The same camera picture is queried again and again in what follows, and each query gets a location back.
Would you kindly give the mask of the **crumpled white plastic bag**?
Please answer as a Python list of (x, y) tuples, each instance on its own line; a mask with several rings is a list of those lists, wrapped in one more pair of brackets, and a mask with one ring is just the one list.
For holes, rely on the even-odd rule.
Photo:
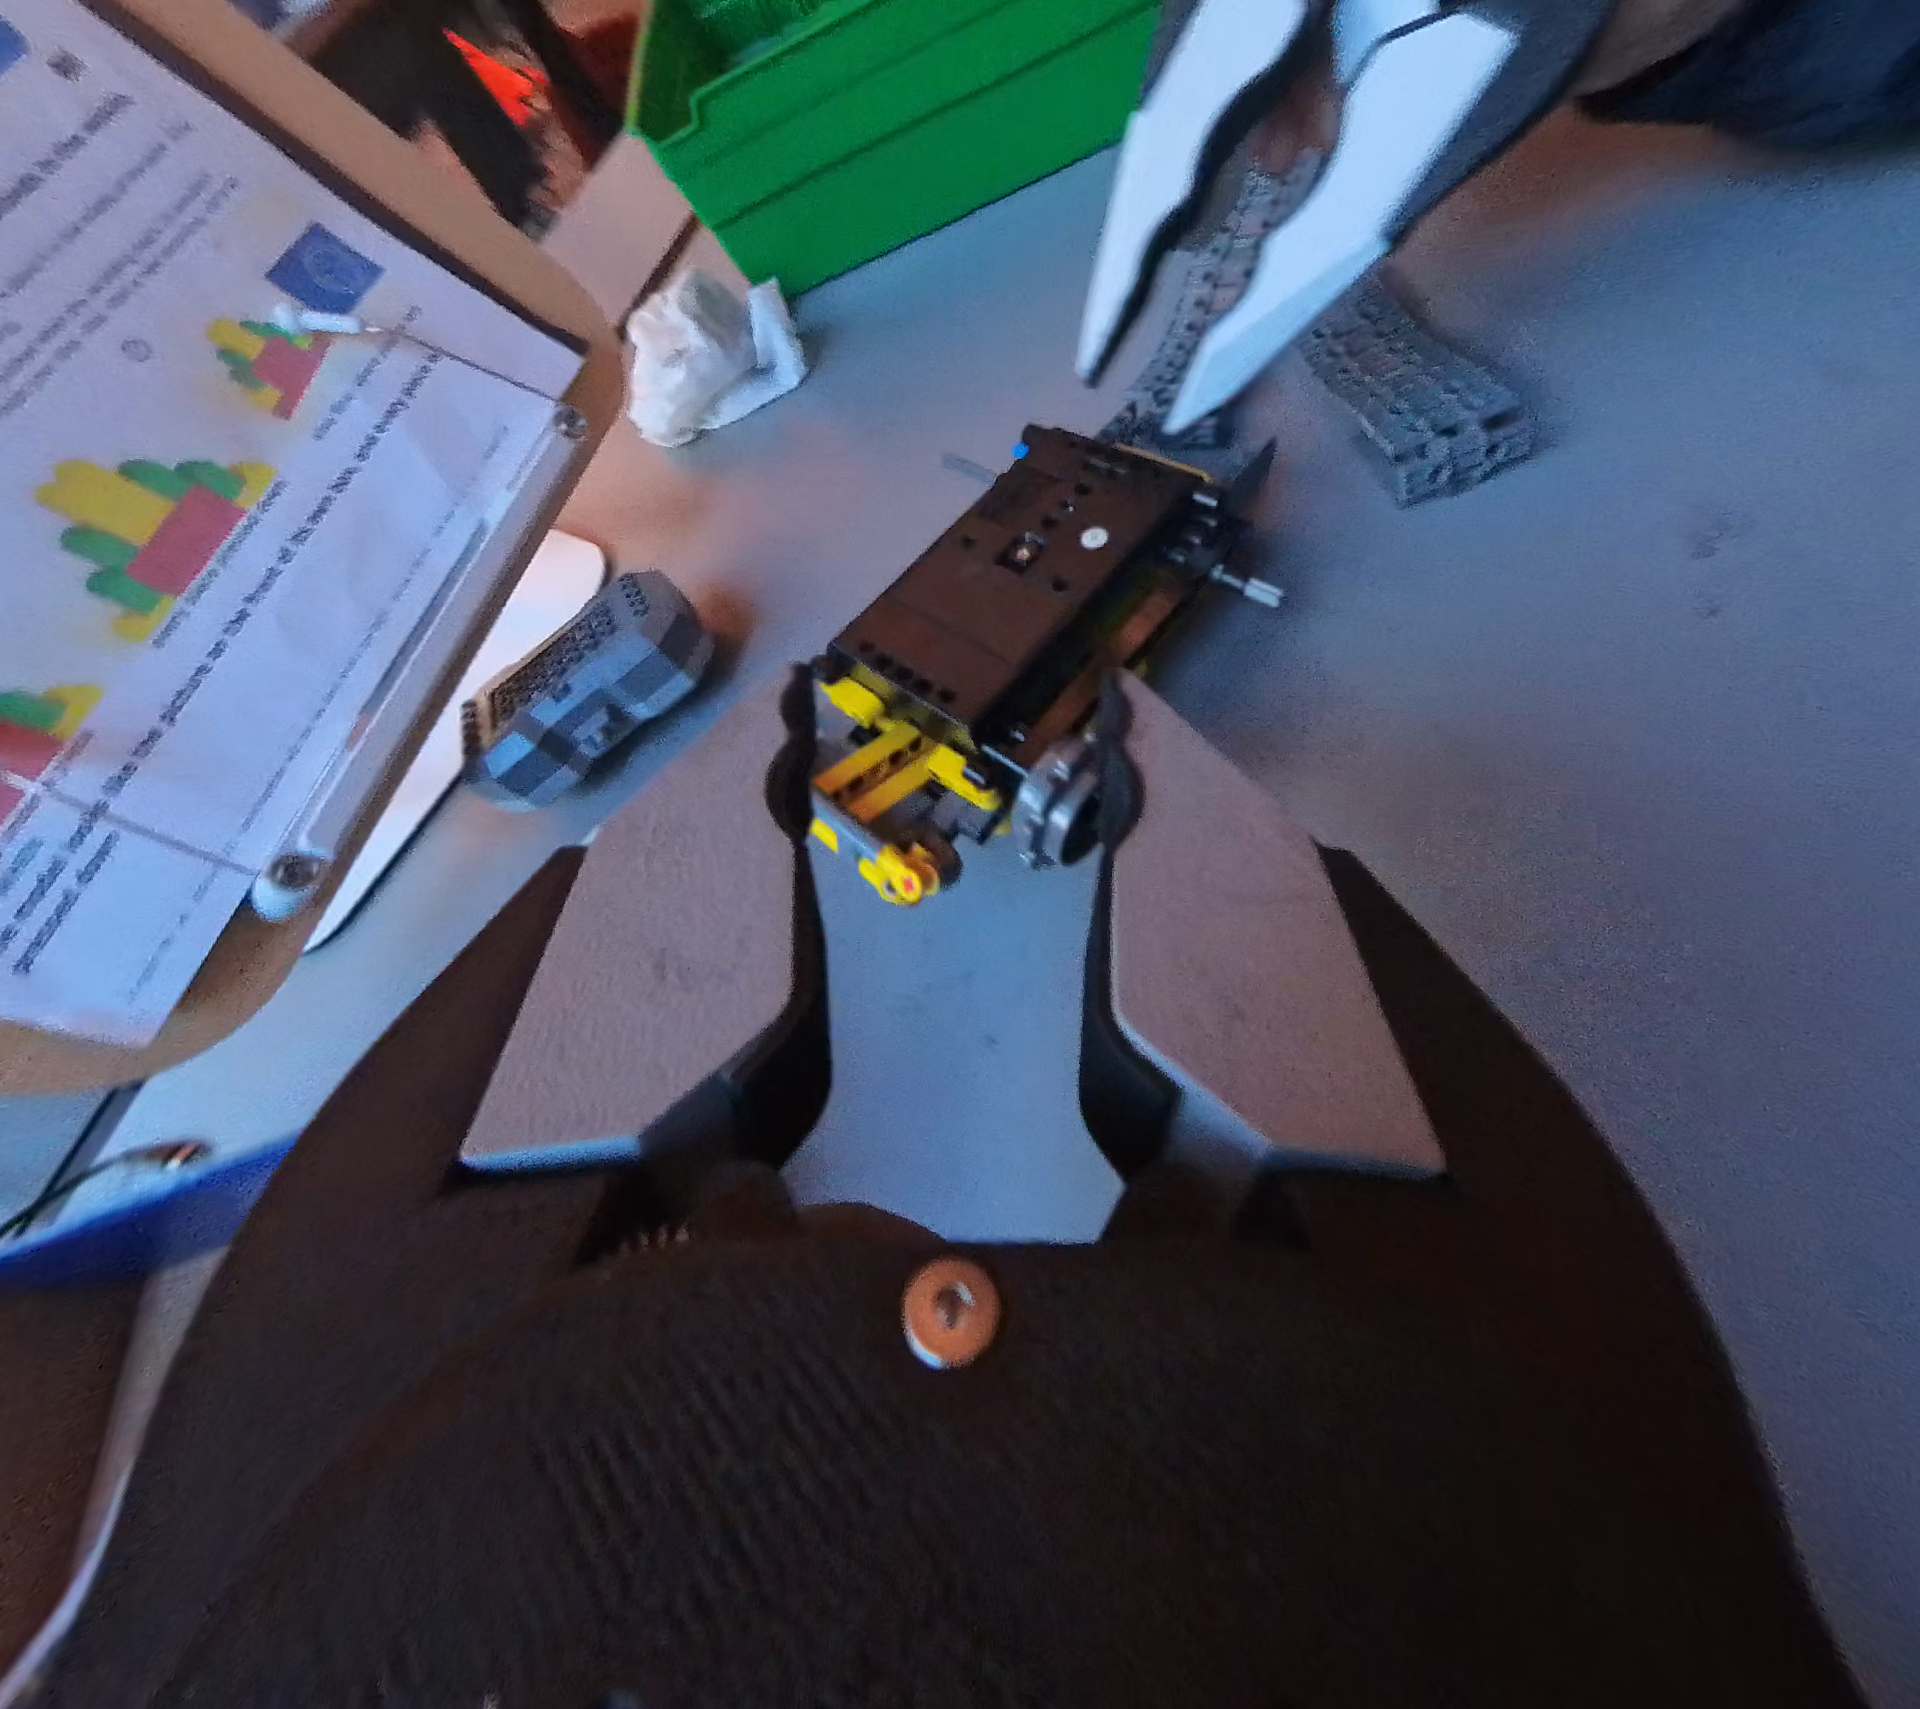
[(805, 339), (781, 281), (742, 290), (690, 267), (629, 314), (627, 418), (657, 449), (684, 449), (796, 390)]

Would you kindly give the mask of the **sign board with wooden edge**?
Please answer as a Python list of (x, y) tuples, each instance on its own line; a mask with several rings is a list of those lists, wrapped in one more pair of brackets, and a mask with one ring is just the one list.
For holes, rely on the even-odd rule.
[(4, 1094), (286, 980), (618, 404), (592, 301), (224, 0), (4, 2)]

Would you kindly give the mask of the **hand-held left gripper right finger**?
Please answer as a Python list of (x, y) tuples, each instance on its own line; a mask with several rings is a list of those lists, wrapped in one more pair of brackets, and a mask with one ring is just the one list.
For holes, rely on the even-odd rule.
[(1302, 1181), (1443, 1181), (1315, 838), (1130, 672), (1109, 677), (1088, 748), (1077, 1097), (1121, 1183), (1102, 1235), (1296, 1236)]

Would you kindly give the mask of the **black yellow toy brick vehicle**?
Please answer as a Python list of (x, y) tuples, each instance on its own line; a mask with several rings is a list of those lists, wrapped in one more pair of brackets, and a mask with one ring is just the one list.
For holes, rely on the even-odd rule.
[(1094, 737), (1105, 784), (1116, 677), (1146, 666), (1217, 564), (1237, 570), (1276, 454), (1264, 443), (1212, 474), (1028, 427), (978, 500), (814, 658), (814, 840), (914, 908), (961, 878), (967, 843), (1012, 838), (1014, 797), (1052, 742)]

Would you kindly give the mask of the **long grey toy track strip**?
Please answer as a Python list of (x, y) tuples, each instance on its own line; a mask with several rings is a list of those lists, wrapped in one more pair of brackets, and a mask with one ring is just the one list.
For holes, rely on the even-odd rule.
[(1381, 270), (1312, 325), (1301, 353), (1403, 509), (1473, 491), (1541, 447), (1526, 402), (1433, 333)]

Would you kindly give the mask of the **grey desk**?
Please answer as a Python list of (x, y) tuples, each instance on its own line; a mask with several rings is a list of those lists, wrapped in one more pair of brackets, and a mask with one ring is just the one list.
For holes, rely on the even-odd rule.
[[(829, 635), (1069, 372), (1110, 159), (805, 299), (786, 400), (681, 453), (610, 433), (571, 526), (717, 593), (735, 685), (647, 784)], [(1400, 258), (1545, 453), (1403, 510), (1294, 361), (1252, 570), (1156, 686), (1360, 856), (1539, 1046), (1704, 1290), (1818, 1602), (1916, 1705), (1916, 151), (1765, 159), (1561, 116)], [(132, 1121), (304, 1121), (537, 856), (578, 834), (449, 804), (348, 933)], [(807, 1200), (967, 1236), (1092, 1235), (1119, 1192), (1071, 1099), (1082, 880), (983, 858), (944, 913), (823, 874), (846, 1069)]]

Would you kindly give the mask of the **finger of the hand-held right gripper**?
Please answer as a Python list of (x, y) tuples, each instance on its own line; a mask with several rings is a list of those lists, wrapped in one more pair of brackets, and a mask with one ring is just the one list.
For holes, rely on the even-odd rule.
[(1173, 406), (1184, 429), (1235, 400), (1386, 256), (1403, 208), (1519, 37), (1437, 0), (1359, 0), (1377, 31), (1342, 83), (1333, 151), (1274, 228), (1243, 299), (1205, 335)]
[(1238, 110), (1272, 84), (1310, 0), (1196, 0), (1133, 110), (1080, 316), (1075, 372), (1094, 383), (1187, 226)]

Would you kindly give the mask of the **short grey toy track piece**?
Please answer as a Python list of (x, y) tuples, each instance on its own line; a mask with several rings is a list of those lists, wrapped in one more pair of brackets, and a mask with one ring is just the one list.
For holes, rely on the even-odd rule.
[(1192, 253), (1162, 340), (1098, 433), (1101, 443), (1149, 449), (1206, 469), (1227, 463), (1227, 451), (1237, 444), (1237, 402), (1184, 429), (1168, 423), (1205, 335), (1243, 299), (1262, 242), (1306, 198), (1321, 160), (1318, 152), (1304, 151), (1283, 173), (1246, 166), (1227, 214)]

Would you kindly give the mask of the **white rounded flat plate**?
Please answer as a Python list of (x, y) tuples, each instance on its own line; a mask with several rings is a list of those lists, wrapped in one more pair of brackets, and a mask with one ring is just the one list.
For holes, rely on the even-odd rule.
[(479, 644), (452, 697), (436, 715), (418, 755), (377, 818), (344, 880), (306, 936), (315, 952), (348, 925), (375, 884), (415, 843), (446, 795), (466, 779), (465, 704), (493, 678), (537, 653), (595, 599), (610, 575), (609, 556), (582, 538), (553, 530)]

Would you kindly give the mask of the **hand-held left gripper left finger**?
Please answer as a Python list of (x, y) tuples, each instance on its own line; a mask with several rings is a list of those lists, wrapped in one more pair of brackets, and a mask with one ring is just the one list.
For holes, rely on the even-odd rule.
[(597, 830), (468, 1122), (468, 1169), (781, 1166), (833, 1090), (807, 664)]

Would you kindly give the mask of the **green plastic bin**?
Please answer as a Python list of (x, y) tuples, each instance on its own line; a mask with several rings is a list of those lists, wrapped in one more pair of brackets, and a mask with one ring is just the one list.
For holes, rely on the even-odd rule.
[(647, 0), (627, 129), (791, 297), (1113, 146), (1162, 0)]

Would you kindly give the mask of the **dark grey brick block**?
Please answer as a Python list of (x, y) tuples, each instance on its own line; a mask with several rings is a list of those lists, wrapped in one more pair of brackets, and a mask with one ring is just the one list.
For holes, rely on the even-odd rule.
[(551, 807), (693, 697), (717, 641), (663, 570), (610, 579), (534, 653), (463, 706), (463, 770), (494, 804)]

